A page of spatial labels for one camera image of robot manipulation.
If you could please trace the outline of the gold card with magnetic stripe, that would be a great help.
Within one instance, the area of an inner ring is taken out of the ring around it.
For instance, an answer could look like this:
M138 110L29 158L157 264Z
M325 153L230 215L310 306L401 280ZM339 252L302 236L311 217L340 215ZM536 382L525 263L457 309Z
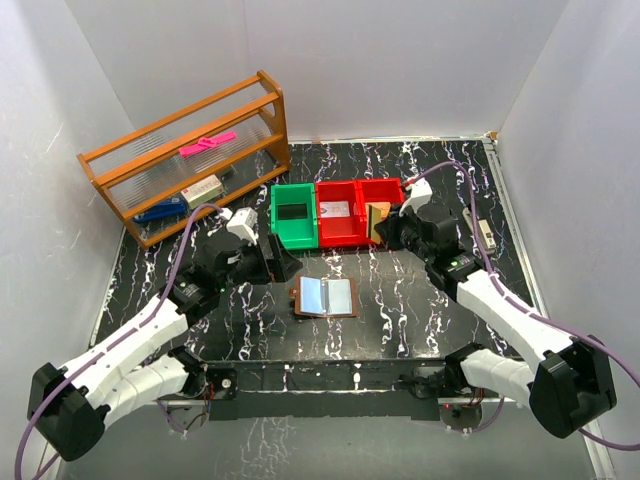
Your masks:
M378 244L379 238L377 237L374 226L380 222L383 222L386 217L381 215L381 212L371 206L371 203L366 204L367 208L367 237L374 244Z

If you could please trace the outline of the brown leather card holder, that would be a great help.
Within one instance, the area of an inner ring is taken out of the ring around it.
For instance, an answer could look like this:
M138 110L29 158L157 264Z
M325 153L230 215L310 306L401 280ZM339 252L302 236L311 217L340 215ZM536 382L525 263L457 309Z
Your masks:
M289 290L289 296L294 303L294 312L299 316L314 318L350 318L357 316L357 292L355 281L351 278L321 279L325 293L325 313L312 315L301 313L299 307L299 285L301 277L295 279L295 285Z

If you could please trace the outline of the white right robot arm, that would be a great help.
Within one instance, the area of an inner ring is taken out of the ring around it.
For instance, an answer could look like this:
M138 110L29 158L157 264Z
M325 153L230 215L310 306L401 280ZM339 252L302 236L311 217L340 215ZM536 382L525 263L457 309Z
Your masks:
M459 241L445 207L399 205L375 225L384 246L420 259L430 282L476 314L516 350L516 360L471 342L446 356L438 372L404 383L415 394L451 391L466 397L486 389L527 406L538 423L565 438L617 404L607 356L592 338L580 339L536 320L536 310L511 295Z

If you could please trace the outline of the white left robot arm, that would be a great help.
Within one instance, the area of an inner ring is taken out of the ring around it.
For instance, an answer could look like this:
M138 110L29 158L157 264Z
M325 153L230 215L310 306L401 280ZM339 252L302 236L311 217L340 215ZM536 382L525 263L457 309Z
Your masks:
M186 347L147 359L187 332L238 285L285 283L302 263L279 236L268 236L271 257L257 243L186 264L133 318L102 342L61 367L42 365L33 375L27 418L65 461L89 452L117 420L166 395L186 399L206 387L204 365Z

